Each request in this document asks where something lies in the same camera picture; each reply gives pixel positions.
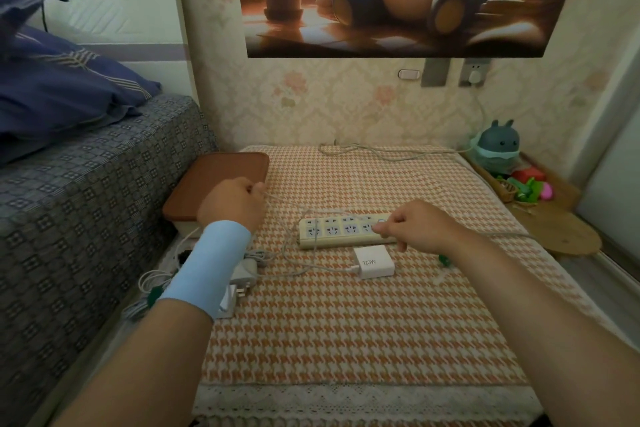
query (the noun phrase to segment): wall outlet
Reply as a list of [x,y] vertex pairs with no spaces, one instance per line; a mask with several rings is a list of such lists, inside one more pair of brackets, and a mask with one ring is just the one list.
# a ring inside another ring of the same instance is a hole
[[[491,65],[491,58],[466,58],[465,63],[462,65],[462,71],[460,71],[460,81],[458,86],[483,86],[484,81],[486,80],[486,75],[489,73],[489,65]],[[478,71],[480,73],[480,81],[478,83],[471,83],[469,81],[471,73],[474,71]]]

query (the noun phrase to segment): green plug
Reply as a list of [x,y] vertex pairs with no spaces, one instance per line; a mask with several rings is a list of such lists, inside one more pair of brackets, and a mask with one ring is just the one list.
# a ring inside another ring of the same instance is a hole
[[147,306],[149,309],[151,309],[154,306],[154,304],[160,298],[163,292],[164,292],[164,289],[162,286],[155,286],[153,289],[151,289],[151,292],[149,292],[149,295],[147,296]]
[[438,255],[438,260],[440,261],[440,263],[442,264],[442,266],[444,268],[448,269],[448,268],[451,268],[453,266],[453,264],[449,260],[449,257],[445,257],[444,255]]

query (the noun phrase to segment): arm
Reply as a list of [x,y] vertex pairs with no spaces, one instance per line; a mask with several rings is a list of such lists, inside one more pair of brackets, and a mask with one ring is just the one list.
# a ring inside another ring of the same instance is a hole
[[374,230],[401,250],[447,255],[484,301],[556,427],[635,426],[640,354],[486,237],[423,201]]
[[213,317],[263,213],[262,185],[246,180],[205,198],[188,260],[54,427],[189,425]]

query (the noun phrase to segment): power strip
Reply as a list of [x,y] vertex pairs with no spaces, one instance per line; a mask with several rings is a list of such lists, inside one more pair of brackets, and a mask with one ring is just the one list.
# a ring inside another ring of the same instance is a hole
[[337,246],[379,245],[394,243],[394,237],[386,239],[372,231],[378,221],[386,221],[389,213],[362,216],[325,216],[305,218],[298,223],[298,243],[302,250],[332,248]]

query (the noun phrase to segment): gray patterned bedspread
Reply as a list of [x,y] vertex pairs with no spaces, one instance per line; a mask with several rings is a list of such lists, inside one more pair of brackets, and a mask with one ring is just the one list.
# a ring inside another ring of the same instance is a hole
[[0,424],[22,426],[175,235],[161,208],[217,149],[195,102],[143,115],[0,169]]

